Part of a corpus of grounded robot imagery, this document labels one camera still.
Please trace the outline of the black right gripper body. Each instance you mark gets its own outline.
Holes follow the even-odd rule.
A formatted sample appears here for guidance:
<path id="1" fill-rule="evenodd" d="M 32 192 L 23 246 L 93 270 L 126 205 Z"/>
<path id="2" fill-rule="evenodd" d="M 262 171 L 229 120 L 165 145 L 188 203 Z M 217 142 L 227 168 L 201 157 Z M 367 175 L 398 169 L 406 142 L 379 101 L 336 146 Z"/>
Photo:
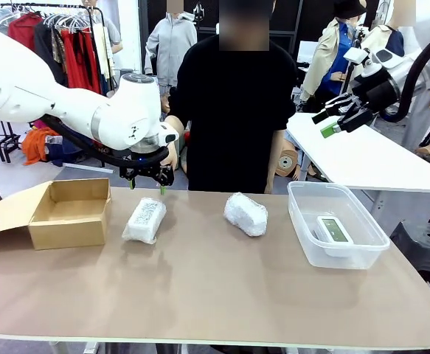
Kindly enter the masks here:
<path id="1" fill-rule="evenodd" d="M 354 80 L 352 93 L 358 98 L 361 107 L 371 111 L 382 111 L 400 98 L 400 91 L 393 79 L 385 79 L 380 83 L 373 80 Z"/>

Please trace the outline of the bubble-wrapped clock with visible screen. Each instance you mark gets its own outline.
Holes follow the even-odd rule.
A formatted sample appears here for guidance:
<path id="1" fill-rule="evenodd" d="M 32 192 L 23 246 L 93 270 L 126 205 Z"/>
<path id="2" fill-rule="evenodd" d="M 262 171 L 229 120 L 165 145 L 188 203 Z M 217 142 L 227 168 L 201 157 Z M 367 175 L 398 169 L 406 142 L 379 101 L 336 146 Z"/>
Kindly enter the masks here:
<path id="1" fill-rule="evenodd" d="M 166 211 L 167 208 L 161 201 L 142 198 L 126 223 L 122 239 L 153 245 Z"/>

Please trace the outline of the thickly bubble-wrapped clock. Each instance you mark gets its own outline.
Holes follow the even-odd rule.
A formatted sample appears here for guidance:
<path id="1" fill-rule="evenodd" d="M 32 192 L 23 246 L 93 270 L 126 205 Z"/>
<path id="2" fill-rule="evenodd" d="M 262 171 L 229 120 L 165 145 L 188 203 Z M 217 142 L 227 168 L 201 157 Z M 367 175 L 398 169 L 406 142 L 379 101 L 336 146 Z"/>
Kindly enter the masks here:
<path id="1" fill-rule="evenodd" d="M 229 196 L 223 216 L 249 237 L 259 237 L 266 233 L 267 209 L 241 192 Z"/>

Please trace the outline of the unwrapped white digital clock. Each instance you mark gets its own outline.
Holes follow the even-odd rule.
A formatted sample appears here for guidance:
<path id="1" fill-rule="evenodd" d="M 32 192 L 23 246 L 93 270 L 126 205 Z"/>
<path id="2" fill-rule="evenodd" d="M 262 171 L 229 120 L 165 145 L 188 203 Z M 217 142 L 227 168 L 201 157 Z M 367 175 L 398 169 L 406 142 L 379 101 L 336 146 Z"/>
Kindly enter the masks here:
<path id="1" fill-rule="evenodd" d="M 342 248 L 324 248 L 325 253 L 331 257 L 345 258 L 350 256 L 350 247 L 353 239 L 344 228 L 342 222 L 330 215 L 319 215 L 316 218 L 315 236 L 323 243 L 331 245 L 344 245 Z"/>

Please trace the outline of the person's right hand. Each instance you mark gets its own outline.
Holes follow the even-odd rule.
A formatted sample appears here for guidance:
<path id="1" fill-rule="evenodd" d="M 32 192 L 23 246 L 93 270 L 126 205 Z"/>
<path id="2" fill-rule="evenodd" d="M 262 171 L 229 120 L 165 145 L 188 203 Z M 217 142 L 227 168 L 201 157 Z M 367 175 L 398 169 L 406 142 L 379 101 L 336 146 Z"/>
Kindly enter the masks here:
<path id="1" fill-rule="evenodd" d="M 169 151 L 169 155 L 167 157 L 167 164 L 170 165 L 174 170 L 177 169 L 178 166 L 178 150 L 175 142 L 171 142 L 167 149 Z"/>

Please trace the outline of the white mannequin navy top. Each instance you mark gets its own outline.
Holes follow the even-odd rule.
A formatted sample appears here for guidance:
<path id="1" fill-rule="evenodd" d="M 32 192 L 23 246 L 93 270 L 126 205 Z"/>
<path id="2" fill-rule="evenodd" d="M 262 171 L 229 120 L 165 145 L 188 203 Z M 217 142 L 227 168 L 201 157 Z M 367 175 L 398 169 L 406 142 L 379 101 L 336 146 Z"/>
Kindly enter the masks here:
<path id="1" fill-rule="evenodd" d="M 385 69 L 411 65 L 421 51 L 413 31 L 415 0 L 378 0 L 369 31 L 360 48 Z"/>

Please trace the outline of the white panel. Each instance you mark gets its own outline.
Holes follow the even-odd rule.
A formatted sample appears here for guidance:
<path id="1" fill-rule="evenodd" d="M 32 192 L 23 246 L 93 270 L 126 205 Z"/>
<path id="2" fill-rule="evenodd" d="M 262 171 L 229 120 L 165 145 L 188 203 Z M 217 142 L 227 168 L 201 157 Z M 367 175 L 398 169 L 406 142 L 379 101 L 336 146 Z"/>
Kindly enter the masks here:
<path id="1" fill-rule="evenodd" d="M 300 41 L 297 63 L 311 63 L 317 45 L 317 41 Z"/>

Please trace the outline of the child mannequin in green shirt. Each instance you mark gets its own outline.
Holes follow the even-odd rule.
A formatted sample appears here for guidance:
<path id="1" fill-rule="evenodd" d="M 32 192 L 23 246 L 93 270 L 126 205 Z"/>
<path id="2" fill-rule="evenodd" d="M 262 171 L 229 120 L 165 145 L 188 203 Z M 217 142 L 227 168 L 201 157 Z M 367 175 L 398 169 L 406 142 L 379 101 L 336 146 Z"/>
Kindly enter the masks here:
<path id="1" fill-rule="evenodd" d="M 160 85 L 159 86 L 159 92 L 160 92 L 160 103 L 161 103 L 161 117 L 160 120 L 163 122 L 165 121 L 167 115 L 170 112 L 170 88 L 171 86 L 166 85 Z"/>

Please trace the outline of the blue cloth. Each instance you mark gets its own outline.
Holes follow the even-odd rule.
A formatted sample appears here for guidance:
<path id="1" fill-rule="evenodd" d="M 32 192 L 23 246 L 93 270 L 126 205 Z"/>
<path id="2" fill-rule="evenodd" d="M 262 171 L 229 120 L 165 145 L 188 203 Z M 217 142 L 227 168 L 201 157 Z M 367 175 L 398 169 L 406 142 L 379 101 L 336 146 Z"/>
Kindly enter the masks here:
<path id="1" fill-rule="evenodd" d="M 55 166 L 62 167 L 64 163 L 77 164 L 87 160 L 86 153 L 62 136 L 46 136 L 46 160 Z"/>

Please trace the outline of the brown cardboard box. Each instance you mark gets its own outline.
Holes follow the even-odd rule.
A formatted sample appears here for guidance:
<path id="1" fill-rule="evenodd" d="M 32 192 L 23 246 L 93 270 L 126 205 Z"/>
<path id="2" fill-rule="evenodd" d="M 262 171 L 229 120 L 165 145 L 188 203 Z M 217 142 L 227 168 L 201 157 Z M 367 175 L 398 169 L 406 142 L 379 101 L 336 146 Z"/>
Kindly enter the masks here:
<path id="1" fill-rule="evenodd" d="M 0 200 L 0 232 L 27 229 L 35 250 L 101 246 L 110 203 L 106 178 L 48 181 Z"/>

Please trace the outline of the person in black sweater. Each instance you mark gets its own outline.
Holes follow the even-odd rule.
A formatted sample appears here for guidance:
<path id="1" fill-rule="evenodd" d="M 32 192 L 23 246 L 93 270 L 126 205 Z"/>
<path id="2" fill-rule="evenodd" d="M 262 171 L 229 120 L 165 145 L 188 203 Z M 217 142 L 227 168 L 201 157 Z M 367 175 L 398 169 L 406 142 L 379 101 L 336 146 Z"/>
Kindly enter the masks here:
<path id="1" fill-rule="evenodd" d="M 271 141 L 295 114 L 293 58 L 269 37 L 277 0 L 220 0 L 217 35 L 193 45 L 170 92 L 190 134 L 191 191 L 265 194 Z"/>

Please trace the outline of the orange cloth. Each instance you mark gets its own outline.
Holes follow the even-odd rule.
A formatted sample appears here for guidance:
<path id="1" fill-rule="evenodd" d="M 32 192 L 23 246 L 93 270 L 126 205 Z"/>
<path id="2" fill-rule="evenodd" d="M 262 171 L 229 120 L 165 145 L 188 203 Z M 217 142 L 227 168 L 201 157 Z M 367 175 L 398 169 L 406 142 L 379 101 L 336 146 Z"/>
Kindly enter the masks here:
<path id="1" fill-rule="evenodd" d="M 45 144 L 48 136 L 54 137 L 59 134 L 51 128 L 32 128 L 27 133 L 21 143 L 21 150 L 26 158 L 25 166 L 46 161 Z"/>

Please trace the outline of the black partition panel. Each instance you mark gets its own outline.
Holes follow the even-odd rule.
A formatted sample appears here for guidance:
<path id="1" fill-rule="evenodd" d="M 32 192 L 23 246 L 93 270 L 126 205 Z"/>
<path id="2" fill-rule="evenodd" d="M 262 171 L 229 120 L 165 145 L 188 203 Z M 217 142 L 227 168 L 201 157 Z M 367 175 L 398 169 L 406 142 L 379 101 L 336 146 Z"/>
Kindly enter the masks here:
<path id="1" fill-rule="evenodd" d="M 182 0 L 184 11 L 200 13 L 195 20 L 198 39 L 214 35 L 218 20 L 218 0 Z M 270 39 L 287 52 L 294 51 L 297 39 L 299 11 L 303 0 L 277 0 L 270 20 Z M 139 0 L 139 15 L 142 21 L 142 38 L 146 39 L 156 24 L 166 16 L 167 0 Z"/>

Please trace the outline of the long red dress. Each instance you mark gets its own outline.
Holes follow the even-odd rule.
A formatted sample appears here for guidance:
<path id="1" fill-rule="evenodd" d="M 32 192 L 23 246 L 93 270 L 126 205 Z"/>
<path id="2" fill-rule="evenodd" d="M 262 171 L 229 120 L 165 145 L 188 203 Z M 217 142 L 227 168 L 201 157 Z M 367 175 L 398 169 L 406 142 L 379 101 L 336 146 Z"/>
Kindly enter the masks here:
<path id="1" fill-rule="evenodd" d="M 66 60 L 68 87 L 101 93 L 99 65 L 92 45 L 91 33 L 60 31 Z"/>

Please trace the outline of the red garment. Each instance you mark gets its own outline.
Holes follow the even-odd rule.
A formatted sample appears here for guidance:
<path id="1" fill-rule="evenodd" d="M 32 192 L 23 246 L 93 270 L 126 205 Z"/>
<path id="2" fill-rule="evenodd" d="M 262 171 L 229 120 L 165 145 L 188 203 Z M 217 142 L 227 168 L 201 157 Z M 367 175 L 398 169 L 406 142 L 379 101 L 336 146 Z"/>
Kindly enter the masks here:
<path id="1" fill-rule="evenodd" d="M 37 13 L 24 14 L 9 23 L 7 35 L 34 52 L 34 27 L 42 21 L 42 17 Z"/>

